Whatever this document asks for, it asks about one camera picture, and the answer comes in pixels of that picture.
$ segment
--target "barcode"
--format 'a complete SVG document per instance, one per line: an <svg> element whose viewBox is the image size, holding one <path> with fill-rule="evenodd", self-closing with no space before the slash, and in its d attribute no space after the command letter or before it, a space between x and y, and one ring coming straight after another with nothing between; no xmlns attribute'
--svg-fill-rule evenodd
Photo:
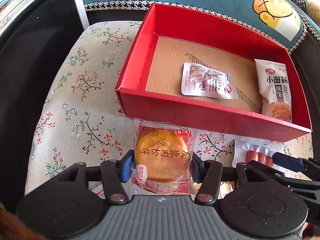
<svg viewBox="0 0 320 240"><path fill-rule="evenodd" d="M205 91L205 84L206 82L199 81L199 88L201 91Z"/></svg>

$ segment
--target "small packet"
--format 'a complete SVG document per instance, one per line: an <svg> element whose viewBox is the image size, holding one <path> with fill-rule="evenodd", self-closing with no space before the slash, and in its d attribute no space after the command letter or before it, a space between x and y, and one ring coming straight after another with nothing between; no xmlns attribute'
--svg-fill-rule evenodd
<svg viewBox="0 0 320 240"><path fill-rule="evenodd" d="M234 191L235 185L234 182L231 181L222 181L220 183L220 189L218 194L218 199L224 198L226 195L228 195L230 192Z"/></svg>
<svg viewBox="0 0 320 240"><path fill-rule="evenodd" d="M100 184L97 187L95 187L94 189L92 189L92 192L95 193L96 195L98 195L99 198L105 199L105 195L104 195L104 191L103 191L103 185Z"/></svg>
<svg viewBox="0 0 320 240"><path fill-rule="evenodd" d="M132 182L157 194L193 194L189 168L196 130L135 121Z"/></svg>
<svg viewBox="0 0 320 240"><path fill-rule="evenodd" d="M274 151L268 150L266 147L255 145L249 142L244 142L235 139L235 155L232 161L232 167L236 167L237 163L246 162L246 156L248 151L255 151L257 153L263 153L265 156L272 157L275 153ZM274 169L281 171L285 174L286 177L290 177L290 171L286 168L273 164Z"/></svg>
<svg viewBox="0 0 320 240"><path fill-rule="evenodd" d="M261 114L292 122L291 93L285 64L255 59L259 92L262 96Z"/></svg>
<svg viewBox="0 0 320 240"><path fill-rule="evenodd" d="M239 97L230 74L187 62L183 65L181 93L185 96L222 99Z"/></svg>

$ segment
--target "plastic wrapper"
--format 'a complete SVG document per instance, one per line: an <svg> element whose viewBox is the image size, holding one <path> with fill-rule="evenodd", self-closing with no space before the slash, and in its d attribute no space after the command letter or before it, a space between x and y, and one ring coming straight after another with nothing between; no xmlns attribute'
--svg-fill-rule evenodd
<svg viewBox="0 0 320 240"><path fill-rule="evenodd" d="M247 151L256 151L257 153L263 153L266 156L270 157L272 157L275 153L274 151L268 150L266 147L235 139L235 155L232 161L232 167L235 168L237 163L246 162ZM273 164L272 167L278 171L283 172L286 177L290 177L290 171L288 169L275 164Z"/></svg>
<svg viewBox="0 0 320 240"><path fill-rule="evenodd" d="M135 166L132 181L156 194L191 194L190 163L196 130L135 120Z"/></svg>
<svg viewBox="0 0 320 240"><path fill-rule="evenodd" d="M100 184L97 187L92 189L92 192L95 193L99 198L105 199L104 191L103 191L103 185Z"/></svg>
<svg viewBox="0 0 320 240"><path fill-rule="evenodd" d="M255 59L262 114L292 122L291 93L285 64Z"/></svg>
<svg viewBox="0 0 320 240"><path fill-rule="evenodd" d="M222 99L239 97L230 74L187 62L183 65L181 93Z"/></svg>
<svg viewBox="0 0 320 240"><path fill-rule="evenodd" d="M194 186L197 191L200 189L201 185L202 183L196 183L196 182L194 183ZM220 183L218 199L224 198L226 195L228 195L230 192L234 190L235 190L235 183L233 181L222 181Z"/></svg>

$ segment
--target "floral cushion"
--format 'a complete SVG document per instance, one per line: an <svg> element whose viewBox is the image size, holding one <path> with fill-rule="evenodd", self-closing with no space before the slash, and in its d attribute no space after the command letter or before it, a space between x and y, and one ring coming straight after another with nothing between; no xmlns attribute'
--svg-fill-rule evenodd
<svg viewBox="0 0 320 240"><path fill-rule="evenodd" d="M134 121L124 115L115 86L140 24L96 23L79 37L54 79L36 125L26 193L75 162L97 166L133 149ZM204 130L197 133L195 152L203 160L231 166L235 138L292 156L312 156L310 135L280 143ZM124 187L129 196L142 193L131 182Z"/></svg>

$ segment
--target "round pastry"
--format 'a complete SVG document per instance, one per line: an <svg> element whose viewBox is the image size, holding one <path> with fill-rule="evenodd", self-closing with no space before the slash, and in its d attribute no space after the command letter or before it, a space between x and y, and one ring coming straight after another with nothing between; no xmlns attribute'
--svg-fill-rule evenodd
<svg viewBox="0 0 320 240"><path fill-rule="evenodd" d="M191 158L183 137L165 129L147 130L135 147L136 165L145 165L147 179L161 183L179 179Z"/></svg>

